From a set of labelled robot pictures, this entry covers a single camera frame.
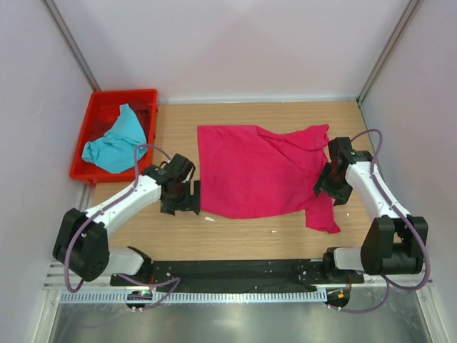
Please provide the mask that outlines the pink t-shirt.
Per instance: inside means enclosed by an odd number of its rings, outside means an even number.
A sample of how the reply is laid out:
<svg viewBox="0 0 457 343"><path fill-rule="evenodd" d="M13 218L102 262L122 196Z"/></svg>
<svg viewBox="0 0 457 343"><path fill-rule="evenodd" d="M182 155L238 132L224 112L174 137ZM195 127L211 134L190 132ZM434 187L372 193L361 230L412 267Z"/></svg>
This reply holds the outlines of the pink t-shirt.
<svg viewBox="0 0 457 343"><path fill-rule="evenodd" d="M331 198L313 188L328 161L327 124L278 134L256 125L197 129L201 209L229 219L303 211L310 229L340 232Z"/></svg>

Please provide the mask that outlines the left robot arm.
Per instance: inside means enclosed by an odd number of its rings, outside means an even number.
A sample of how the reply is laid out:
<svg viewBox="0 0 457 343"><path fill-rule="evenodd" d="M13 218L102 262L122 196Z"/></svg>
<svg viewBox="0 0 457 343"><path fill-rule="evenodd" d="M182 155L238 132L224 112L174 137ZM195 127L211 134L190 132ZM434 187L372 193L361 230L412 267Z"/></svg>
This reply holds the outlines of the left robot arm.
<svg viewBox="0 0 457 343"><path fill-rule="evenodd" d="M118 194L97 206L80 211L70 209L63 216L52 255L83 282L111 275L116 283L145 285L152 275L152 260L134 247L111 248L109 238L130 218L147 206L159 203L160 211L200 212L201 182L193 180L196 167L186 157L140 171L135 180Z"/></svg>

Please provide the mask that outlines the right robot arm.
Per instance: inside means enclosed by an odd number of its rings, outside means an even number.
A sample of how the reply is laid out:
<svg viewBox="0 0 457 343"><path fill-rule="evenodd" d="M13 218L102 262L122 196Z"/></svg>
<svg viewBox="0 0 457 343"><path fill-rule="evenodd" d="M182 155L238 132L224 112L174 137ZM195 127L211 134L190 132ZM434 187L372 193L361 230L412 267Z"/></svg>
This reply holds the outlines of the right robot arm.
<svg viewBox="0 0 457 343"><path fill-rule="evenodd" d="M331 247L323 255L324 279L341 281L348 271L368 275L418 274L426 260L428 224L401 206L387 189L369 151L357 151L348 137L328 143L329 162L314 186L340 206L357 192L371 220L359 247Z"/></svg>

